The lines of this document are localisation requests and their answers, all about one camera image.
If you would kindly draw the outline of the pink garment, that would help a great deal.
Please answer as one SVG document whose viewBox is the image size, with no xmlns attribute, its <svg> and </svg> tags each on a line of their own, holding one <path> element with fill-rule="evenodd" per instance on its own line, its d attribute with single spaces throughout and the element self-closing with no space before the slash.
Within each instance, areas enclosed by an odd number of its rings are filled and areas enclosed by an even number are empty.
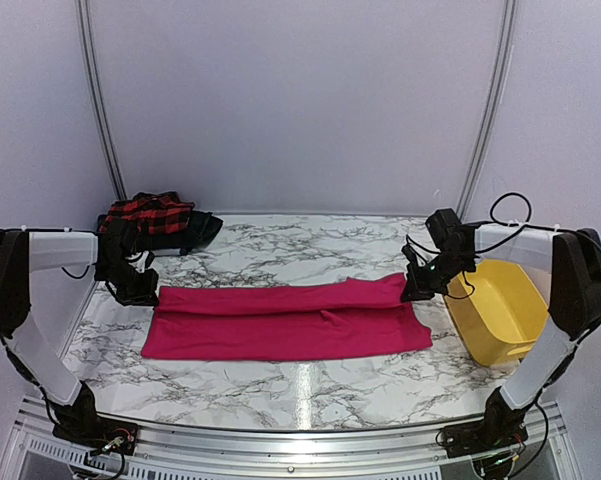
<svg viewBox="0 0 601 480">
<path fill-rule="evenodd" d="M 400 273 L 313 286 L 163 287 L 143 357 L 302 362 L 426 350 L 433 344 Z"/>
</svg>

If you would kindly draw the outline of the red black plaid shirt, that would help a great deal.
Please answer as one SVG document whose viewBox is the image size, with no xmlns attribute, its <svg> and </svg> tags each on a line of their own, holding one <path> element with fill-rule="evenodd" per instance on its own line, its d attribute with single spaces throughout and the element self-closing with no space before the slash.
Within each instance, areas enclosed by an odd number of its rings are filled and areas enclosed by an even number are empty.
<svg viewBox="0 0 601 480">
<path fill-rule="evenodd" d="M 130 200 L 113 203 L 98 221 L 98 231 L 105 232 L 115 219 L 134 222 L 145 235 L 170 235 L 187 227 L 193 202 L 182 201 L 175 191 L 159 194 L 138 193 Z"/>
</svg>

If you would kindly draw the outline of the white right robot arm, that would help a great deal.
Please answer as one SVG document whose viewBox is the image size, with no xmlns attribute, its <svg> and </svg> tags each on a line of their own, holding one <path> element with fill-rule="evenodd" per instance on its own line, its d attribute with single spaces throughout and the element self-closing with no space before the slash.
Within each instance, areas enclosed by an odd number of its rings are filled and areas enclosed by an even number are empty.
<svg viewBox="0 0 601 480">
<path fill-rule="evenodd" d="M 484 367 L 520 362 L 501 386 L 487 394 L 490 380 L 470 375 L 463 387 L 447 377 L 467 361 L 436 367 L 445 379 L 438 393 L 418 393 L 409 422 L 449 420 L 465 415 L 463 401 L 485 398 L 485 419 L 475 438 L 495 448 L 514 431 L 540 398 L 557 402 L 566 424 L 589 415 L 585 397 L 566 399 L 557 384 L 581 344 L 601 325 L 601 240 L 593 229 L 569 230 L 505 222 L 495 216 L 463 223 L 452 209 L 425 221 L 434 248 L 412 238 L 407 258 L 404 302 L 424 301 L 438 314 L 443 306 L 472 359 Z"/>
</svg>

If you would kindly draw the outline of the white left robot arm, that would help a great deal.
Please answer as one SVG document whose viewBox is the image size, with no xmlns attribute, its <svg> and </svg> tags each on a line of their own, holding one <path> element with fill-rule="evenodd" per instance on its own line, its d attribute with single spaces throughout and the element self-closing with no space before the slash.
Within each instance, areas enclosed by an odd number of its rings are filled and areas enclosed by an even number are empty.
<svg viewBox="0 0 601 480">
<path fill-rule="evenodd" d="M 122 306 L 155 307 L 158 275 L 138 267 L 144 253 L 135 223 L 115 220 L 105 231 L 0 228 L 0 342 L 7 356 L 40 389 L 57 424 L 86 445 L 105 438 L 106 423 L 95 395 L 59 358 L 59 335 L 69 324 L 74 287 L 61 286 L 65 274 L 81 286 L 103 283 Z"/>
</svg>

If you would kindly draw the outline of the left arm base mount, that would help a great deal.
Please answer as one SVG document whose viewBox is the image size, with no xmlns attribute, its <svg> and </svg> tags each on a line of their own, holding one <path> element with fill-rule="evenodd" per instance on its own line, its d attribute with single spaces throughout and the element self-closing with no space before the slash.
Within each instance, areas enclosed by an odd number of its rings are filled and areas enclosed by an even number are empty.
<svg viewBox="0 0 601 480">
<path fill-rule="evenodd" d="M 53 419 L 53 435 L 91 449 L 91 456 L 119 453 L 132 455 L 138 441 L 139 425 L 132 422 L 101 417 L 94 433 L 78 433 Z"/>
</svg>

